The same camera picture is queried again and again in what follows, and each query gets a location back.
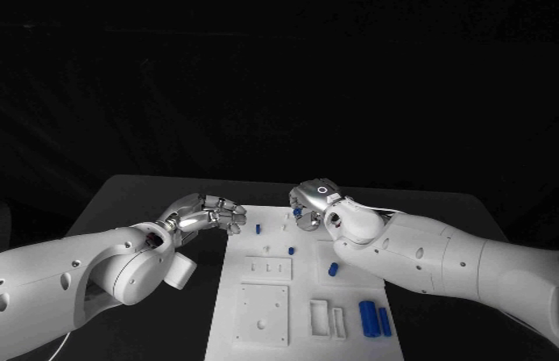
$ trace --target blue block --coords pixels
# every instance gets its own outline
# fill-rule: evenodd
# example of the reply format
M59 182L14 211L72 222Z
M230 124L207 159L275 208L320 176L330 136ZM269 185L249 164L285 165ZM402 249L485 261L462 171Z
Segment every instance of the blue block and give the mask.
M361 311L363 335L366 337L379 337L380 327L374 303L370 300L364 300L359 303L359 309Z
M392 336L390 323L387 321L387 314L386 314L385 307L379 308L379 315L380 315L380 324L382 324L382 331L385 332L385 337L390 337Z
M337 263L334 262L334 263L330 265L328 275L330 275L330 276L336 276L336 273L337 273Z

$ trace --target table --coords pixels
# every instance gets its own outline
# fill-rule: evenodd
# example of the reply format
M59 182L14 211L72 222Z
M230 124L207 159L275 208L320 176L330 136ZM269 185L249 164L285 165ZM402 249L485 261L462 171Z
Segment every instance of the table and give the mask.
M223 196L242 204L287 206L288 191L297 185L115 175L66 237L155 220L168 204L193 192ZM480 237L506 241L483 203L471 195L356 187L341 190L367 206L432 217ZM179 291L163 283L141 303L108 309L70 334L56 360L202 361L226 244L223 231L203 231L179 248L197 263L184 289ZM416 294L387 282L386 294L406 361L559 358L550 342L491 307L470 300ZM13 360L46 361L62 339Z

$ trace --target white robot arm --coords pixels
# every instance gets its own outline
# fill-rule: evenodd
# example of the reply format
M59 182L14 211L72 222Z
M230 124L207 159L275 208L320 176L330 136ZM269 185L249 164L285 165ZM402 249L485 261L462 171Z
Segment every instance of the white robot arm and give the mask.
M138 303L161 281L184 287L196 263L174 249L202 229L239 234L246 210L191 194L155 222L0 253L0 360L79 329L106 309Z
M399 287L501 310L559 346L559 251L480 238L451 225L370 208L328 179L289 192L297 224L320 223L340 259Z

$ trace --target robotic hand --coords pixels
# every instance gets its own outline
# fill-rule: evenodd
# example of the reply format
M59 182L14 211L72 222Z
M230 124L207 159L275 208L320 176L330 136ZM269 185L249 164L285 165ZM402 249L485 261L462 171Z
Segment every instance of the robotic hand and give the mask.
M559 346L559 251L491 241L451 225L343 197L328 179L289 194L297 225L324 224L340 259L399 287L503 311Z
M164 280L184 287L196 263L174 249L200 230L240 233L246 210L191 194L155 222L23 246L0 253L0 360L79 329L106 309L138 303Z

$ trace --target black background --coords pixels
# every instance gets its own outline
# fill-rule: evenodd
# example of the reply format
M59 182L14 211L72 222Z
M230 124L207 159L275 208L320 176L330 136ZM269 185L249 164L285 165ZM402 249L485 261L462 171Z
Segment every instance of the black background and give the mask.
M556 234L556 0L1 0L11 247L115 174L472 194Z

